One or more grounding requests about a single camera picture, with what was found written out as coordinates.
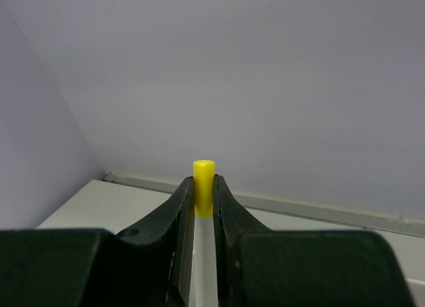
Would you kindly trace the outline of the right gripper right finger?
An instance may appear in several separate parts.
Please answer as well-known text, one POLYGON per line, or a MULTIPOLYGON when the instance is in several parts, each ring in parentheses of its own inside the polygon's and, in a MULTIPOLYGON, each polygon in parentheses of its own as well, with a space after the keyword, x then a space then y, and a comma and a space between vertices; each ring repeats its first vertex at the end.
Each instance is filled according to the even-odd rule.
POLYGON ((364 230, 274 231, 212 183, 220 306, 413 306, 393 249, 364 230))

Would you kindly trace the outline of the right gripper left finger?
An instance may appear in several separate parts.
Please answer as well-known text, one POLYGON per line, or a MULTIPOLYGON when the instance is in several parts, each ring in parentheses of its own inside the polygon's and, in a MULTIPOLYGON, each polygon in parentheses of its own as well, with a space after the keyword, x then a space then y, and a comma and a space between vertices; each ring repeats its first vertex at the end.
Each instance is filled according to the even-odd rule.
POLYGON ((1 231, 2 306, 188 306, 194 179, 113 234, 104 229, 1 231))

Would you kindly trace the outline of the white pen yellow cap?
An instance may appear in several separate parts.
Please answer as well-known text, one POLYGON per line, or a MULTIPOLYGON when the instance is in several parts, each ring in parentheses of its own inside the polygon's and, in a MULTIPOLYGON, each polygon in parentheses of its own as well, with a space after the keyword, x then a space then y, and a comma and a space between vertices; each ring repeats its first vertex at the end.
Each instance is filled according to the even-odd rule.
POLYGON ((213 225, 213 179, 215 162, 193 162, 195 183, 194 276, 196 306, 218 306, 216 248, 213 225))

